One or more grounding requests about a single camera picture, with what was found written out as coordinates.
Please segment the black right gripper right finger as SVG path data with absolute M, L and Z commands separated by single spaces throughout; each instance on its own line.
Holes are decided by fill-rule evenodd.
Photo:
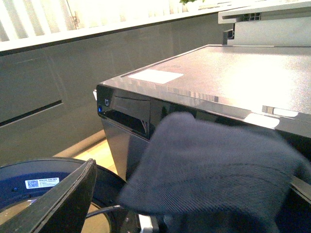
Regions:
M 307 182 L 299 179 L 296 176 L 292 176 L 289 191 L 290 203 L 311 203 L 311 185 Z

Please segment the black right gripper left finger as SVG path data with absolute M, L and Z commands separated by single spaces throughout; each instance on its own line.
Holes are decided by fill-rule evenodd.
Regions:
M 31 206 L 0 226 L 2 233 L 80 233 L 97 177 L 89 159 Z

